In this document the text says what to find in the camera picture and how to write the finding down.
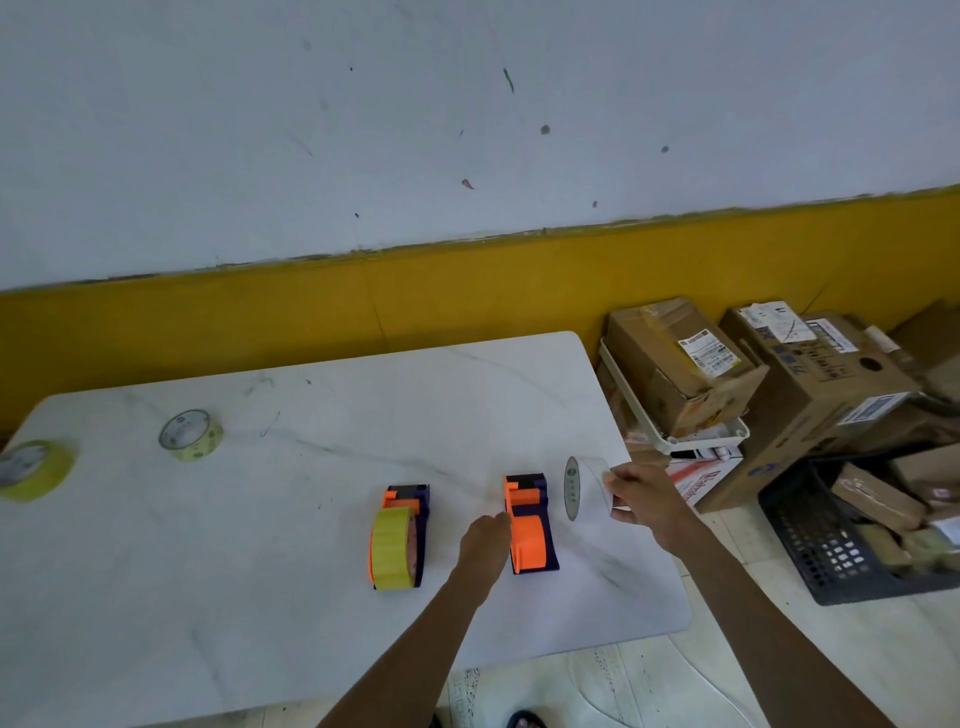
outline marble table top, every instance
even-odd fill
[[[157,436],[212,413],[222,444],[180,462]],[[569,455],[628,459],[570,332],[57,395],[11,442],[66,444],[52,493],[0,498],[0,704],[8,725],[110,728],[344,692],[445,581],[502,477],[543,472],[560,570],[514,575],[455,667],[686,629],[673,559],[612,521]],[[422,586],[375,591],[373,516],[429,483]]]

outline yellow tape roll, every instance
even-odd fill
[[[207,457],[223,439],[220,423],[202,409],[180,412],[163,426],[159,438],[160,446],[184,463]]]
[[[73,455],[49,440],[31,440],[0,455],[0,496],[28,501],[45,496],[63,482]]]
[[[412,589],[417,573],[417,526],[413,508],[382,508],[370,539],[370,566],[378,591]]]

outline tape roll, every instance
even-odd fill
[[[63,482],[73,455],[49,440],[31,440],[0,455],[0,496],[28,501],[45,496]]]
[[[572,455],[566,461],[564,471],[564,506],[566,516],[573,521],[580,513],[580,502],[585,497],[588,488],[598,488],[607,510],[613,509],[613,496],[603,484],[603,473],[610,466],[600,457],[584,457]]]
[[[370,574],[378,591],[413,589],[417,574],[414,509],[381,508],[370,536]]]
[[[184,463],[200,460],[224,439],[224,429],[202,409],[180,412],[160,431],[160,446]]]

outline forearm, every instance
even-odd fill
[[[423,728],[481,603],[456,570],[318,728]]]
[[[691,525],[678,543],[677,556],[690,570],[772,728],[892,728],[705,525]]]

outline barcode label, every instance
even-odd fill
[[[817,334],[785,301],[753,303],[739,309],[739,312],[753,328],[769,328],[781,344],[814,341],[817,338]]]
[[[838,425],[852,425],[853,423],[866,423],[882,417],[891,409],[896,407],[900,401],[906,397],[909,392],[900,392],[895,395],[881,395],[880,397],[868,397],[863,403],[848,414]]]
[[[882,349],[883,353],[895,352],[900,348],[900,344],[877,327],[867,327],[864,333],[874,340],[874,343]]]
[[[677,343],[707,376],[720,376],[740,363],[739,357],[708,328]]]
[[[840,332],[840,329],[834,326],[828,319],[813,319],[811,321],[807,321],[806,323],[816,333],[820,334],[821,338],[827,339],[827,341],[830,342],[830,345],[840,353],[853,353],[860,351],[860,349],[854,346],[853,342],[844,336]]]

